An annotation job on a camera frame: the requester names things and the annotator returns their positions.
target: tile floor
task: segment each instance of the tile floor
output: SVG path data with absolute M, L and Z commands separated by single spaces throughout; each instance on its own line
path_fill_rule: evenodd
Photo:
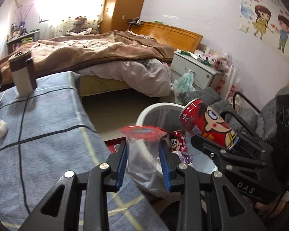
M 103 141 L 124 135 L 120 128 L 134 125 L 139 114 L 159 98 L 143 95 L 133 89 L 113 91 L 82 98 L 82 104 Z

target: decorative branches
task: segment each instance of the decorative branches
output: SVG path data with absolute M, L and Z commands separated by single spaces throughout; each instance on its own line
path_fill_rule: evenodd
M 29 5 L 21 5 L 20 8 L 14 11 L 19 23 L 25 21 L 28 15 L 32 13 L 33 5 L 33 3 L 30 3 Z

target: trash bin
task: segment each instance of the trash bin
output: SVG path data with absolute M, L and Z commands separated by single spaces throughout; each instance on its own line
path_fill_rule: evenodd
M 161 102 L 148 106 L 139 115 L 136 125 L 156 126 L 171 133 L 176 130 L 185 132 L 179 120 L 179 114 L 184 107 L 175 103 Z M 190 136 L 186 134 L 187 150 L 193 156 L 193 166 L 199 172 L 211 174 L 217 168 L 213 161 L 199 150 L 192 147 Z M 156 164 L 155 173 L 130 173 L 134 182 L 142 190 L 151 193 L 156 197 L 172 197 L 174 193 L 169 193 L 164 186 L 162 168 L 159 160 Z

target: small can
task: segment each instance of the small can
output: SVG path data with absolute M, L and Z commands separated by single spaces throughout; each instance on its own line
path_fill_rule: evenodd
M 201 135 L 227 149 L 231 149 L 239 140 L 237 133 L 224 119 L 200 99 L 189 102 L 179 119 L 192 136 Z
M 186 141 L 183 131 L 174 131 L 169 134 L 169 138 L 172 151 L 181 151 L 187 153 Z

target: drawer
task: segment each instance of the drawer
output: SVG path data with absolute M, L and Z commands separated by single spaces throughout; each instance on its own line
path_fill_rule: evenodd
M 171 63 L 171 69 L 176 73 L 183 75 L 185 74 L 185 68 L 188 68 L 189 70 L 195 72 L 194 85 L 201 89 L 210 86 L 214 77 L 212 74 L 202 69 L 201 67 L 193 64 L 192 62 L 187 61 L 186 59 L 181 58 L 178 55 L 174 55 Z
M 171 83 L 174 83 L 174 80 L 178 80 L 182 75 L 178 74 L 177 72 L 175 72 L 174 70 L 171 70 Z M 196 90 L 201 90 L 201 88 L 199 88 L 197 85 L 193 84 L 193 87 Z

